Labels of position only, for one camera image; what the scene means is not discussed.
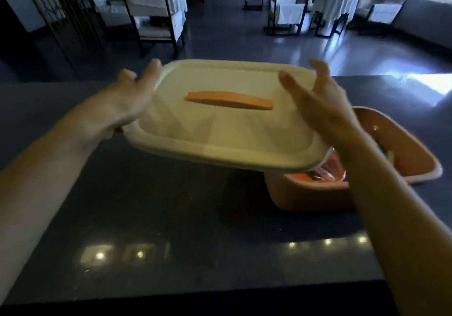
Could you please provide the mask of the grey sofa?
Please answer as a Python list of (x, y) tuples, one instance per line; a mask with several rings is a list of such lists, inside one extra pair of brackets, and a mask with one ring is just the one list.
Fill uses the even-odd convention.
[(452, 56), (450, 0), (406, 0), (393, 28), (434, 51)]

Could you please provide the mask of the person's right hand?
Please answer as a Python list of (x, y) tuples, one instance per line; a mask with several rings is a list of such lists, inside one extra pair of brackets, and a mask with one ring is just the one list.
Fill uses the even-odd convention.
[(310, 66), (316, 74), (313, 88), (308, 90), (298, 82), (313, 95), (307, 115), (300, 114), (302, 119), (341, 154), (367, 146), (368, 136), (361, 128), (345, 90), (331, 77), (328, 64), (310, 60)]

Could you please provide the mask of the person's left forearm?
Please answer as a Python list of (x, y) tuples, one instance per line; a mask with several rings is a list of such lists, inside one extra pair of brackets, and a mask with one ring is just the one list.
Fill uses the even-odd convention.
[(106, 119), (73, 111), (0, 172), (0, 305), (87, 159), (113, 128)]

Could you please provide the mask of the pink plastic storage box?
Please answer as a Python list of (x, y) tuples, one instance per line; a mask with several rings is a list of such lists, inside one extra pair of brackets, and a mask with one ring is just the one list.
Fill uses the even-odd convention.
[[(407, 183), (435, 180), (443, 173), (435, 155), (389, 116), (353, 107), (363, 129)], [(333, 211), (353, 208), (347, 172), (335, 150), (318, 168), (304, 174), (264, 173), (270, 199), (285, 211)]]

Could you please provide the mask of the dark lattice room divider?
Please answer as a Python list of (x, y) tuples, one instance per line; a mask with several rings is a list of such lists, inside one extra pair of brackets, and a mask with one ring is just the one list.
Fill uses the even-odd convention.
[(93, 0), (32, 0), (75, 74), (104, 52), (104, 35)]

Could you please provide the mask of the round table with white cloth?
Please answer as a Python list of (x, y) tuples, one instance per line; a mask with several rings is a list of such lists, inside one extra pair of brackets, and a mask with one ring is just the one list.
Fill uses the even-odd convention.
[(341, 35), (353, 19), (359, 0), (314, 0), (310, 11), (309, 29), (314, 28), (314, 36), (330, 39)]

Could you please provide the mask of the person's left hand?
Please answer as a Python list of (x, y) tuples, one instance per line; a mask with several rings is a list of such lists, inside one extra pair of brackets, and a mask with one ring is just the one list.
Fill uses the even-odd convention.
[(140, 77), (131, 70), (122, 69), (115, 82), (71, 111), (89, 140), (106, 139), (144, 113), (154, 90), (142, 91), (138, 86)]

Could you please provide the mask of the white lid with orange handle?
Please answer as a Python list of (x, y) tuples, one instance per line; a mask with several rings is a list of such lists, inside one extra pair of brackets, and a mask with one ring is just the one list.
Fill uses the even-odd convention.
[[(304, 122), (278, 72), (311, 90), (307, 68), (268, 62), (178, 60), (162, 67), (150, 104), (123, 126), (127, 141), (155, 155), (232, 168), (302, 173), (332, 151)], [(273, 110), (227, 108), (185, 101), (190, 92), (230, 91), (270, 99)]]

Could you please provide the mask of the person's right forearm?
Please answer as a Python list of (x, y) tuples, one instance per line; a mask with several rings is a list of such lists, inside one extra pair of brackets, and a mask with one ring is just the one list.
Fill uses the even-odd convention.
[(331, 145), (399, 314), (452, 316), (452, 231), (365, 132), (348, 136)]

